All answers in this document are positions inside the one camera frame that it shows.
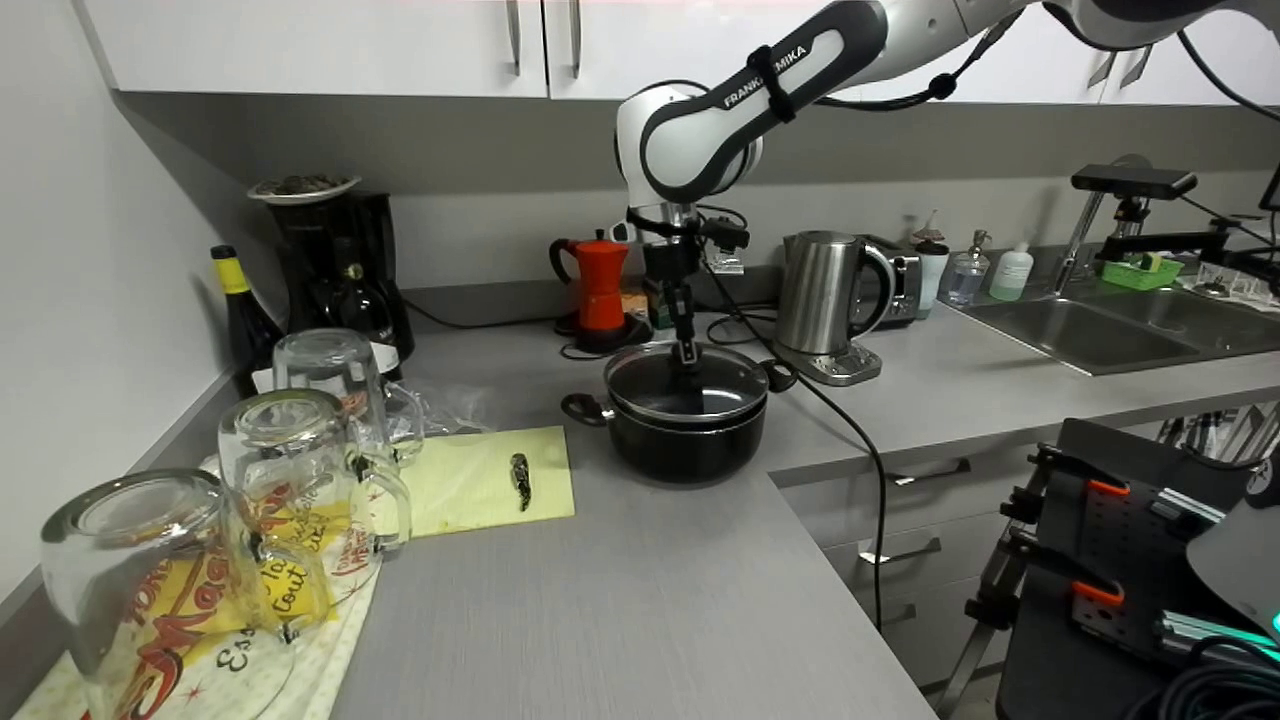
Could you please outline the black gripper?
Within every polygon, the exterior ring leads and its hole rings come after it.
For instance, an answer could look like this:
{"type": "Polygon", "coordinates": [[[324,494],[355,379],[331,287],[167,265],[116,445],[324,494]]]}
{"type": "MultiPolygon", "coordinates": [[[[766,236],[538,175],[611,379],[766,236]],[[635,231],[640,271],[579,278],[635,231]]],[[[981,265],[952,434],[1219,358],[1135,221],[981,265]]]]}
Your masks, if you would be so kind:
{"type": "Polygon", "coordinates": [[[643,245],[643,271],[672,312],[676,348],[688,352],[697,344],[692,276],[701,271],[701,256],[710,245],[724,251],[743,248],[747,221],[734,206],[672,206],[664,221],[627,206],[624,221],[635,226],[643,245]]]}

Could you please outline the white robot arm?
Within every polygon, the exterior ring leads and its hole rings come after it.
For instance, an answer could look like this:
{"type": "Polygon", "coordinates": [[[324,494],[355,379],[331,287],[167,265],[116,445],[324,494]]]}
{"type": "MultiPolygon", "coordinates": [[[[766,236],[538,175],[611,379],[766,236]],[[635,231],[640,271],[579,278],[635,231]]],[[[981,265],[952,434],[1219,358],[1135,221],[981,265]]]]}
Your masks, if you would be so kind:
{"type": "Polygon", "coordinates": [[[728,190],[827,93],[906,75],[972,37],[991,45],[1039,5],[1074,40],[1135,52],[1209,12],[1244,12],[1280,33],[1280,0],[827,0],[788,37],[762,45],[722,83],[655,78],[615,103],[611,155],[624,175],[624,221],[640,231],[643,268],[664,296],[676,348],[697,344],[688,276],[716,238],[697,202],[728,190]]]}

